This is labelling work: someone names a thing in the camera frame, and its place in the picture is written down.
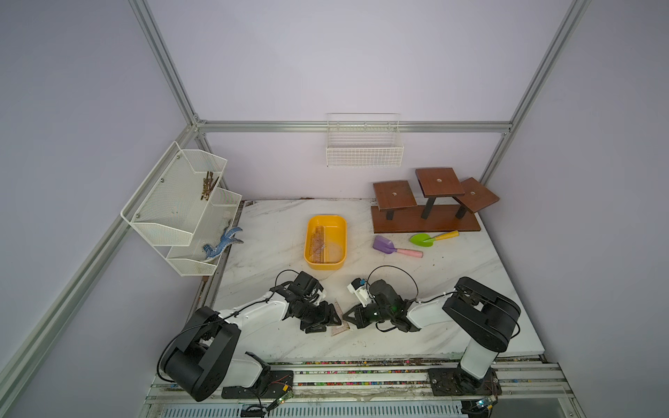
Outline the pink triangle ruler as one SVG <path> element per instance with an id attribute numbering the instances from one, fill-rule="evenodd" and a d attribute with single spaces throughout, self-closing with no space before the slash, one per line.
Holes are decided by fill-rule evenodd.
<path id="1" fill-rule="evenodd" d="M 343 319 L 343 310 L 341 310 L 341 307 L 337 301 L 333 303 L 334 310 L 336 310 L 336 313 L 341 320 L 341 323 L 337 325 L 336 327 L 331 328 L 331 335 L 332 336 L 337 336 L 338 334 L 342 334 L 344 332 L 347 332 L 350 330 L 350 326 L 348 325 L 348 322 Z"/>

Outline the pink stencil ruler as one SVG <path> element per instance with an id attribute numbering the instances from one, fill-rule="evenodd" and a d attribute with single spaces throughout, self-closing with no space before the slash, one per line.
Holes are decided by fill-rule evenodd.
<path id="1" fill-rule="evenodd" d="M 311 237 L 310 259 L 313 263 L 323 264 L 326 261 L 325 227 L 317 226 Z"/>

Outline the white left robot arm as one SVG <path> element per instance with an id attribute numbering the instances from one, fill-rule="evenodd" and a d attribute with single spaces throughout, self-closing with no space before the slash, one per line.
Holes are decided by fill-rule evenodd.
<path id="1" fill-rule="evenodd" d="M 272 369 L 258 355 L 239 352 L 238 344 L 244 334 L 289 318 L 299 320 L 306 334 L 322 333 L 343 323 L 335 305 L 325 300 L 321 285 L 284 282 L 229 312 L 197 309 L 163 349 L 156 374 L 178 385 L 196 402 L 206 400 L 218 388 L 263 395 L 270 386 Z"/>

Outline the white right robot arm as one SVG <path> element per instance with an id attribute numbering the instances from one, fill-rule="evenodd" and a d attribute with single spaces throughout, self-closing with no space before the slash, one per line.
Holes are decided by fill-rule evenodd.
<path id="1" fill-rule="evenodd" d="M 452 291 L 427 300 L 404 299 L 384 280 L 354 280 L 348 290 L 359 303 L 343 315 L 343 320 L 358 329 L 389 322 L 392 330 L 417 333 L 450 320 L 455 322 L 470 336 L 456 372 L 461 381 L 477 386 L 521 330 L 520 306 L 470 277 L 460 278 Z"/>

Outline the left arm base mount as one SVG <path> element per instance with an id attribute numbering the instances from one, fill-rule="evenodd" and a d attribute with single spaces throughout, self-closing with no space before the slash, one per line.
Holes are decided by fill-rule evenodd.
<path id="1" fill-rule="evenodd" d="M 223 399 L 279 399 L 294 386 L 293 370 L 273 369 L 257 355 L 247 352 L 233 358 L 221 384 Z"/>

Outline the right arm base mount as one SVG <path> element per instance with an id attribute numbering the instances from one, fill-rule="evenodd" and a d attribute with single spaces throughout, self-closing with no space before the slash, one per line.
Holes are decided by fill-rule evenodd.
<path id="1" fill-rule="evenodd" d="M 498 375 L 491 366 L 482 378 L 465 372 L 460 364 L 454 369 L 433 367 L 427 374 L 432 394 L 435 396 L 487 396 L 502 393 Z"/>

